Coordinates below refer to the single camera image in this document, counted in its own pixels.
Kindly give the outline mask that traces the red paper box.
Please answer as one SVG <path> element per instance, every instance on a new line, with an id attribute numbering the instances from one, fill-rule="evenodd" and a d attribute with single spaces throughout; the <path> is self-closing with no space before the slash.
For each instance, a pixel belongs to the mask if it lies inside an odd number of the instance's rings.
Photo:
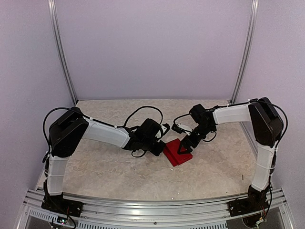
<path id="1" fill-rule="evenodd" d="M 166 143 L 163 153 L 173 167 L 179 166 L 193 158 L 193 155 L 181 146 L 181 141 L 178 138 Z"/>

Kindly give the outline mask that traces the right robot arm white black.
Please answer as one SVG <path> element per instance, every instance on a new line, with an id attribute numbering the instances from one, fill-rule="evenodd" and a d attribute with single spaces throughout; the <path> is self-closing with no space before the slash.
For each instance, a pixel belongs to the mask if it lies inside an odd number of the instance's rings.
<path id="1" fill-rule="evenodd" d="M 275 167 L 275 153 L 285 132 L 283 120 L 277 112 L 278 109 L 267 97 L 251 99 L 240 104 L 216 105 L 208 109 L 198 104 L 193 106 L 188 113 L 197 126 L 191 129 L 173 123 L 172 130 L 186 134 L 180 146 L 190 153 L 200 141 L 206 139 L 209 133 L 217 131 L 217 125 L 250 122 L 257 145 L 257 162 L 251 187 L 262 192 L 269 185 L 269 177 Z"/>

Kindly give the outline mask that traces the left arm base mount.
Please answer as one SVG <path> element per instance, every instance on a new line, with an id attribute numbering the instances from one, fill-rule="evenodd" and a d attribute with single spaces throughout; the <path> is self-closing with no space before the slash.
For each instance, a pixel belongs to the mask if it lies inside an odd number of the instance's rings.
<path id="1" fill-rule="evenodd" d="M 41 207 L 51 212 L 79 218 L 82 212 L 83 203 L 68 199 L 62 199 L 60 201 L 43 200 Z"/>

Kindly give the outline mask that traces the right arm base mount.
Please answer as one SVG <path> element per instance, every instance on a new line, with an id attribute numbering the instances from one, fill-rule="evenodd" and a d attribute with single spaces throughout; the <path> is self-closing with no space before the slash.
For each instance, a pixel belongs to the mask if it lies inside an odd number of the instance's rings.
<path id="1" fill-rule="evenodd" d="M 250 198 L 237 198 L 235 200 L 229 201 L 227 205 L 231 217 L 249 214 L 263 209 L 266 210 L 269 207 L 269 203 L 266 200 L 256 203 Z"/>

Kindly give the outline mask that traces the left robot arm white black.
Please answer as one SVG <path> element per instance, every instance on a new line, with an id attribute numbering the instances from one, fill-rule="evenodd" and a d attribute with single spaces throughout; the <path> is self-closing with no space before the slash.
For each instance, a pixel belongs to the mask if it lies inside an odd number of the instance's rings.
<path id="1" fill-rule="evenodd" d="M 46 176 L 44 190 L 49 195 L 49 206 L 56 212 L 62 212 L 67 207 L 66 200 L 60 197 L 65 169 L 81 140 L 110 144 L 132 153 L 141 150 L 155 156 L 159 156 L 165 148 L 161 139 L 170 126 L 163 122 L 147 118 L 138 126 L 117 126 L 89 117 L 76 106 L 64 107 L 63 110 L 65 113 L 48 130 L 43 130 L 48 144 L 48 151 L 42 160 Z"/>

